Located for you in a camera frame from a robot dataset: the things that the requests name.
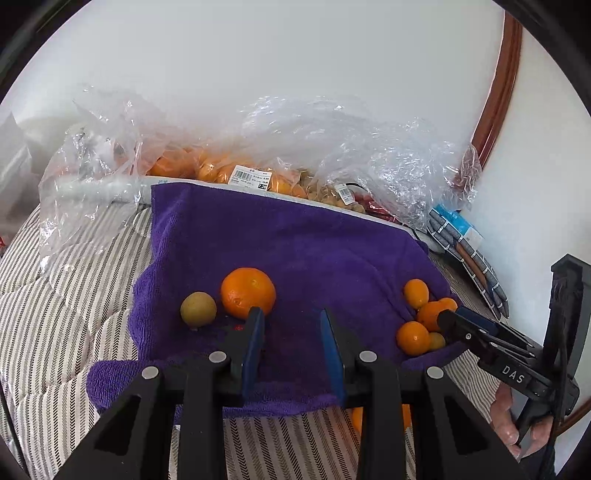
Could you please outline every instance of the round metal pin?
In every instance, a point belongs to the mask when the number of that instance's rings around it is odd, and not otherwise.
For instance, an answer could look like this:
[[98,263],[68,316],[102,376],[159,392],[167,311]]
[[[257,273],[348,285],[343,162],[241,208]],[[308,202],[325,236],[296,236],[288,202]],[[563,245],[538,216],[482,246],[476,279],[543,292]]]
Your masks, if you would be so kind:
[[375,352],[372,352],[371,350],[364,350],[359,354],[359,359],[362,362],[370,364],[371,362],[375,362],[378,359],[378,356]]
[[146,380],[152,380],[158,376],[159,370],[157,367],[150,365],[142,370],[142,377]]
[[427,375],[433,380],[439,380],[440,378],[443,378],[443,370],[439,367],[429,367],[427,368]]
[[209,354],[209,361],[213,364],[220,364],[222,363],[228,356],[225,352],[218,350],[216,352],[212,352]]

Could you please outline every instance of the barcode label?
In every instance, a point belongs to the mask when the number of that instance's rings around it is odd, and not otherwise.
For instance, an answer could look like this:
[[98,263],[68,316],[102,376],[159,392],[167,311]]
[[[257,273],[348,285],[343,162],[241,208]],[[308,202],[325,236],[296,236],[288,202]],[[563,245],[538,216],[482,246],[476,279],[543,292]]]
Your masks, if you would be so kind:
[[355,203],[355,197],[353,197],[351,190],[349,190],[349,187],[344,183],[338,183],[335,185],[335,190],[345,205],[351,205],[352,203]]
[[266,190],[269,187],[272,173],[270,171],[260,171],[254,168],[236,165],[228,185],[240,185],[250,189]]

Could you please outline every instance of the gray plaid fabric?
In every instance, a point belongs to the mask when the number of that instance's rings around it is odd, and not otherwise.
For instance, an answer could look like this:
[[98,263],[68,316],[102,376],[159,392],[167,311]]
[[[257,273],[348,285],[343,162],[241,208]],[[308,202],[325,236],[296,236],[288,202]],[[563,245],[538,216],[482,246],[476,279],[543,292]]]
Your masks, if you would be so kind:
[[[132,285],[151,261],[151,209],[137,212],[109,247],[87,255],[92,231],[81,231],[47,275],[38,268],[38,209],[0,262],[0,380],[34,479],[52,478],[99,418],[86,395],[86,376],[98,360],[134,359],[127,331]],[[433,261],[470,308],[489,312],[468,284],[439,257]],[[488,419],[498,381],[465,353],[445,369]],[[6,418],[0,434],[15,453]],[[414,449],[407,430],[407,477]],[[333,407],[285,418],[225,420],[231,480],[353,479],[359,436],[349,413]],[[176,477],[178,429],[170,477]]]

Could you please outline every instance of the purple cloth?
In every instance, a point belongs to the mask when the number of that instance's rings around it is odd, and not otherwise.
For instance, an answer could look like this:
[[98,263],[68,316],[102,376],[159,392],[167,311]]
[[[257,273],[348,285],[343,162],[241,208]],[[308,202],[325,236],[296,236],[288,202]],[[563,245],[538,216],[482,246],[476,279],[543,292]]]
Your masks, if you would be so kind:
[[[219,295],[239,267],[266,272],[277,301],[252,396],[226,415],[283,416],[336,404],[320,340],[325,307],[378,355],[408,368],[443,366],[463,352],[461,344],[409,359],[395,340],[414,316],[402,295],[408,280],[424,280],[432,299],[450,296],[425,247],[400,229],[320,207],[193,184],[154,186],[154,261],[135,283],[128,322],[138,360],[94,364],[89,398],[103,411],[143,367],[216,350],[223,327],[241,323],[225,315]],[[194,291],[219,306],[216,320],[198,331],[178,311]]]

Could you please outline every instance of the human hand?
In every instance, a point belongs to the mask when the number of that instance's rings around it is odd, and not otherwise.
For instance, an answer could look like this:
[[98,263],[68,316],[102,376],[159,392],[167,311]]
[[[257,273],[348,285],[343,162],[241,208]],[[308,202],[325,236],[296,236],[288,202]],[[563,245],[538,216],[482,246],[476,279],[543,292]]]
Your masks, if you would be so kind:
[[512,455],[515,458],[521,458],[537,452],[548,443],[550,429],[552,428],[552,417],[546,417],[532,426],[532,444],[525,454],[522,455],[521,448],[515,445],[519,438],[519,432],[517,431],[515,424],[513,424],[513,419],[511,419],[511,412],[509,409],[512,405],[513,396],[511,395],[511,387],[501,382],[496,391],[495,401],[491,405],[491,427],[502,442],[507,445],[507,448]]

